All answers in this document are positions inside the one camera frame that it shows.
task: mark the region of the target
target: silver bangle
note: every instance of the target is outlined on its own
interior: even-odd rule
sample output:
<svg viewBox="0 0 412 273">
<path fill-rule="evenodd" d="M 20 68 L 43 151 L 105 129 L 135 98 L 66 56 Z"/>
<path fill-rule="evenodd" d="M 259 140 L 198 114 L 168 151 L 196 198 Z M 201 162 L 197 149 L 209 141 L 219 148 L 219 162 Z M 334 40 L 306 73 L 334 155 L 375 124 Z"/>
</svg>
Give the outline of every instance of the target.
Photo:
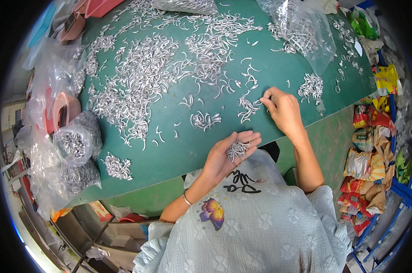
<svg viewBox="0 0 412 273">
<path fill-rule="evenodd" d="M 183 199 L 184 199 L 184 201 L 188 204 L 188 205 L 190 205 L 190 206 L 192 206 L 192 204 L 186 199 L 186 190 L 187 189 L 185 189 L 184 191 L 183 191 L 183 194 L 181 195 L 181 197 L 183 197 Z"/>
</svg>

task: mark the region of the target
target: green table mat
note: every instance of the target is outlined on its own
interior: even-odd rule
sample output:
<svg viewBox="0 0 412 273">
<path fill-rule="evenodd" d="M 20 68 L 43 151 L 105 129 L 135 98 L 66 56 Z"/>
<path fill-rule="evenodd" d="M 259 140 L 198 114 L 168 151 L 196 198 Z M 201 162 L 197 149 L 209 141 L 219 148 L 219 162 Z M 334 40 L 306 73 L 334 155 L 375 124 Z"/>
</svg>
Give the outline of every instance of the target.
<svg viewBox="0 0 412 273">
<path fill-rule="evenodd" d="M 115 14 L 114 11 L 118 9 L 124 9 L 125 5 L 130 1 L 125 1 L 107 13 L 102 18 L 89 18 L 86 20 L 85 33 L 83 35 L 83 44 L 91 43 L 94 39 L 100 35 L 100 30 L 104 25 L 110 24 L 110 28 L 115 27 L 112 30 L 106 31 L 105 35 L 115 34 L 123 25 L 126 25 L 130 19 L 131 14 L 127 11 L 121 15 L 121 19 L 118 22 L 111 22 L 112 17 Z M 295 95 L 297 95 L 299 86 L 304 83 L 303 77 L 305 73 L 312 73 L 308 61 L 300 54 L 285 54 L 284 52 L 272 52 L 270 49 L 279 49 L 283 46 L 283 41 L 275 41 L 271 36 L 271 32 L 267 30 L 267 24 L 271 21 L 269 17 L 262 11 L 255 1 L 250 0 L 226 0 L 225 4 L 230 4 L 228 7 L 218 6 L 219 12 L 224 13 L 232 10 L 232 14 L 240 13 L 244 18 L 250 18 L 254 16 L 255 25 L 260 24 L 263 26 L 262 31 L 251 30 L 238 35 L 238 46 L 231 48 L 235 55 L 231 55 L 234 61 L 228 62 L 222 68 L 227 71 L 227 76 L 231 79 L 240 80 L 243 84 L 246 82 L 244 76 L 241 73 L 247 72 L 247 66 L 249 63 L 253 68 L 261 70 L 261 72 L 252 72 L 252 74 L 258 80 L 258 88 L 252 90 L 247 99 L 249 101 L 255 101 L 259 99 L 265 90 L 271 86 L 276 86 L 279 89 Z M 328 15 L 328 19 L 342 19 L 346 22 L 345 28 L 351 29 L 352 27 L 347 22 L 345 17 L 341 15 Z M 161 19 L 152 20 L 152 25 L 160 25 Z M 347 55 L 345 49 L 342 47 L 344 41 L 338 37 L 338 31 L 333 27 L 330 27 L 335 43 L 337 45 L 336 53 Z M 196 34 L 202 32 L 202 28 L 196 32 Z M 118 64 L 115 62 L 114 57 L 119 47 L 125 46 L 122 42 L 125 38 L 130 43 L 132 40 L 142 39 L 146 36 L 152 36 L 153 33 L 160 33 L 167 37 L 172 37 L 174 41 L 180 42 L 179 50 L 174 56 L 174 63 L 176 61 L 184 59 L 182 52 L 189 53 L 187 45 L 184 44 L 184 40 L 192 34 L 191 30 L 182 30 L 175 25 L 170 25 L 164 30 L 158 30 L 156 28 L 148 27 L 146 30 L 141 30 L 136 27 L 132 30 L 124 32 L 118 35 L 117 42 L 115 44 L 115 51 L 109 50 L 107 52 L 100 51 L 97 53 L 97 58 L 100 65 L 107 59 L 107 68 L 99 72 L 101 83 L 104 83 L 104 75 L 112 77 L 115 75 L 115 66 Z M 251 43 L 258 41 L 257 45 L 251 46 L 247 44 L 247 38 Z M 252 60 L 245 60 L 241 64 L 243 58 L 251 57 Z M 356 60 L 364 71 L 362 75 L 352 67 L 351 63 L 345 61 L 346 67 L 340 67 L 340 58 L 335 58 L 331 62 L 322 75 L 323 77 L 323 96 L 324 107 L 326 110 L 322 112 L 317 111 L 314 100 L 310 100 L 308 104 L 303 101 L 300 104 L 301 116 L 303 124 L 308 126 L 313 124 L 322 118 L 328 117 L 351 104 L 359 101 L 367 95 L 370 95 L 376 90 L 373 73 L 365 53 L 362 57 L 358 57 Z M 345 72 L 345 81 L 341 81 L 338 69 L 342 68 Z M 336 85 L 335 78 L 340 79 L 341 92 L 338 94 L 335 92 L 334 87 Z M 95 88 L 102 91 L 103 86 L 100 85 L 99 79 L 95 77 L 91 80 L 87 78 L 86 87 L 79 97 L 82 108 L 85 108 L 89 94 L 87 89 L 89 85 L 94 82 Z M 192 109 L 185 108 L 183 105 L 179 105 L 182 98 L 190 94 L 196 94 L 198 91 L 198 85 L 194 83 L 192 78 L 184 78 L 181 84 L 170 84 L 168 94 L 163 93 L 163 99 L 160 99 L 155 104 L 151 105 L 152 117 L 149 123 L 148 137 L 146 139 L 146 149 L 143 149 L 143 141 L 140 139 L 132 140 L 132 147 L 128 147 L 124 144 L 124 140 L 119 137 L 118 130 L 115 126 L 110 125 L 106 119 L 100 119 L 99 125 L 103 137 L 103 150 L 100 153 L 99 158 L 104 159 L 108 151 L 111 151 L 115 156 L 122 159 L 130 159 L 132 165 L 130 167 L 132 171 L 133 180 L 119 180 L 110 177 L 106 170 L 105 165 L 101 160 L 97 162 L 97 166 L 101 173 L 102 189 L 91 186 L 85 189 L 75 199 L 73 199 L 68 206 L 75 206 L 84 203 L 88 203 L 95 200 L 109 198 L 115 195 L 124 194 L 130 191 L 138 190 L 144 187 L 154 185 L 156 183 L 186 174 L 196 169 L 202 168 L 212 146 L 219 140 L 227 137 L 233 131 L 245 131 L 254 130 L 261 133 L 262 144 L 272 142 L 283 136 L 274 125 L 270 115 L 266 112 L 266 107 L 262 108 L 253 116 L 251 121 L 244 122 L 241 125 L 241 119 L 237 117 L 237 112 L 242 111 L 243 108 L 237 106 L 239 98 L 247 92 L 244 86 L 241 89 L 236 88 L 236 93 L 229 94 L 224 91 L 220 97 L 214 99 L 217 95 L 217 88 L 202 84 L 200 98 L 204 101 L 204 107 L 201 102 L 194 100 Z M 208 129 L 203 132 L 202 129 L 192 128 L 189 118 L 191 114 L 196 114 L 197 110 L 203 113 L 220 113 L 222 117 L 222 123 L 216 124 L 212 130 Z M 179 123 L 183 120 L 180 126 L 174 128 L 174 123 Z M 159 125 L 159 130 L 163 131 L 162 138 L 165 143 L 162 143 L 159 136 L 155 133 L 156 127 Z M 173 129 L 176 129 L 179 137 L 174 138 Z M 152 142 L 153 139 L 158 140 L 159 146 Z"/>
</svg>

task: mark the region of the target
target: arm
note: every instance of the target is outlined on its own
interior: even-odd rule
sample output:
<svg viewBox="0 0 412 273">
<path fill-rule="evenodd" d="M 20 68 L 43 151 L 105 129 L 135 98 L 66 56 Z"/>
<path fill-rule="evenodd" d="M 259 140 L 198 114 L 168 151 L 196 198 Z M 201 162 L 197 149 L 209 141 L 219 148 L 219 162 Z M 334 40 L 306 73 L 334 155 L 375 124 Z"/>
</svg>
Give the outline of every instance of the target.
<svg viewBox="0 0 412 273">
<path fill-rule="evenodd" d="M 296 97 L 271 87 L 265 91 L 261 102 L 269 109 L 277 127 L 294 145 L 298 186 L 305 193 L 310 193 L 318 186 L 324 185 L 323 173 L 312 150 L 306 129 L 303 127 Z"/>
<path fill-rule="evenodd" d="M 244 157 L 236 158 L 233 163 L 227 159 L 225 151 L 237 140 L 242 142 L 251 142 L 249 149 L 245 152 Z M 228 138 L 217 142 L 209 152 L 203 171 L 192 183 L 191 187 L 186 190 L 186 199 L 195 204 L 206 194 L 216 187 L 234 168 L 236 168 L 247 157 L 251 156 L 262 142 L 260 133 L 253 131 L 244 131 L 239 134 L 233 132 Z M 162 212 L 159 221 L 175 223 L 177 219 L 185 214 L 190 206 L 179 196 L 172 201 Z"/>
</svg>

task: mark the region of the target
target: hand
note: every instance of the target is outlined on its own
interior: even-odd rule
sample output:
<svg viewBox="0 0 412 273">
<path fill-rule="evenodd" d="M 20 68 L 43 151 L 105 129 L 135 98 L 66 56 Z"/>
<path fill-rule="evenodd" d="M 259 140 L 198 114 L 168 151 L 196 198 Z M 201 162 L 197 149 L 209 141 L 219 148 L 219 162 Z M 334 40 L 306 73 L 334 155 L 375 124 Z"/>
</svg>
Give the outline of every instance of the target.
<svg viewBox="0 0 412 273">
<path fill-rule="evenodd" d="M 234 143 L 236 140 L 241 139 L 242 142 L 251 142 L 249 149 L 245 152 L 244 157 L 236 158 L 233 163 L 227 159 L 225 151 Z M 206 181 L 212 183 L 212 188 L 214 188 L 218 183 L 220 183 L 236 166 L 241 164 L 247 157 L 251 156 L 257 149 L 258 144 L 262 142 L 260 133 L 253 133 L 253 131 L 244 131 L 239 134 L 233 132 L 229 137 L 218 141 L 210 150 L 207 157 L 205 166 L 203 168 L 201 177 L 205 178 Z"/>
<path fill-rule="evenodd" d="M 260 101 L 269 109 L 276 126 L 288 136 L 293 145 L 307 138 L 300 116 L 299 102 L 295 96 L 271 87 L 265 91 Z"/>
</svg>

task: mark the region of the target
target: butterfly print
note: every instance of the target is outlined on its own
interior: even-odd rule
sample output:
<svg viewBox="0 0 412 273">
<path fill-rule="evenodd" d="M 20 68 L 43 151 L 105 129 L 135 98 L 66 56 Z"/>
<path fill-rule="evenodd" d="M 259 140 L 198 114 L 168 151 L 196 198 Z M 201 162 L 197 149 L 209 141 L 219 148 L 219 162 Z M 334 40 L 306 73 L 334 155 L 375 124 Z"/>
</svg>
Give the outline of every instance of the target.
<svg viewBox="0 0 412 273">
<path fill-rule="evenodd" d="M 210 220 L 215 230 L 218 231 L 223 226 L 224 211 L 221 205 L 213 198 L 207 201 L 203 201 L 202 210 L 200 213 L 200 219 L 202 222 Z"/>
</svg>

